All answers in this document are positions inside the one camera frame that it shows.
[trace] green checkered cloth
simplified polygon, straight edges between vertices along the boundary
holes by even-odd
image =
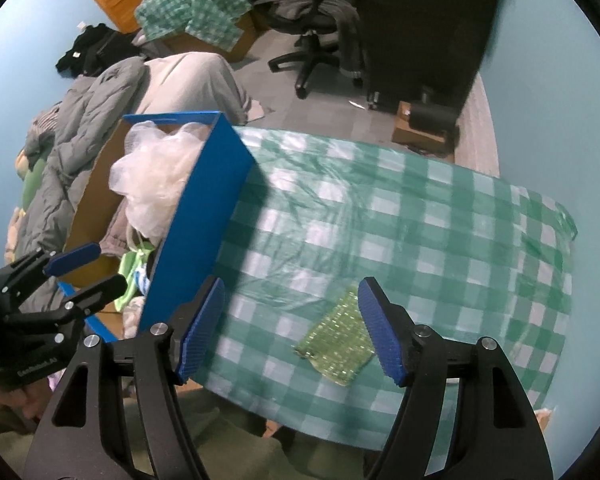
[[[250,9],[248,0],[142,0],[134,13],[147,41],[186,32],[230,51],[242,36],[235,22]]]
[[[380,449],[403,391],[378,359],[349,387],[294,353],[352,282],[374,276],[392,303],[442,336],[504,348],[542,405],[571,310],[571,216],[525,188],[413,153],[238,128],[257,165],[214,272],[227,313],[195,380],[319,438]],[[443,464],[450,383],[432,467]]]

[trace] white plastic bag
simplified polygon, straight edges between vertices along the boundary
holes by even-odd
[[[112,165],[109,188],[126,196],[126,218],[154,245],[167,234],[207,135],[203,124],[165,134],[152,121],[135,124],[126,134],[125,156]]]

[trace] blue cardboard box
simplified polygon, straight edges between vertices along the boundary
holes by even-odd
[[[166,238],[157,255],[140,330],[169,318],[192,300],[216,262],[222,236],[254,159],[220,112],[178,112],[125,116],[96,159],[78,204],[65,250],[100,242],[122,197],[109,189],[109,170],[124,155],[131,126],[153,121],[166,132],[186,123],[208,124],[210,134],[184,187]],[[63,280],[87,286],[117,272],[116,258],[101,256]]]

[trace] chair base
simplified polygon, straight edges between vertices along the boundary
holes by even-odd
[[[296,46],[299,46],[300,50],[278,56],[269,61],[269,69],[272,72],[278,72],[280,65],[283,63],[301,62],[302,66],[296,79],[296,96],[299,99],[305,99],[307,96],[306,83],[318,63],[324,63],[336,68],[340,66],[340,59],[332,54],[332,52],[338,49],[338,45],[334,44],[323,47],[320,44],[318,35],[314,31],[309,31],[300,36],[296,41]],[[362,81],[355,81],[354,84],[359,84],[360,82]]]

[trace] gray blanket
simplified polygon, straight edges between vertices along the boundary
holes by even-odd
[[[91,168],[104,143],[131,103],[146,68],[131,57],[98,78],[76,80],[60,105],[54,146],[46,162],[42,186],[18,231],[16,258],[37,248],[61,251]],[[58,306],[56,280],[48,280],[21,307],[40,312]]]

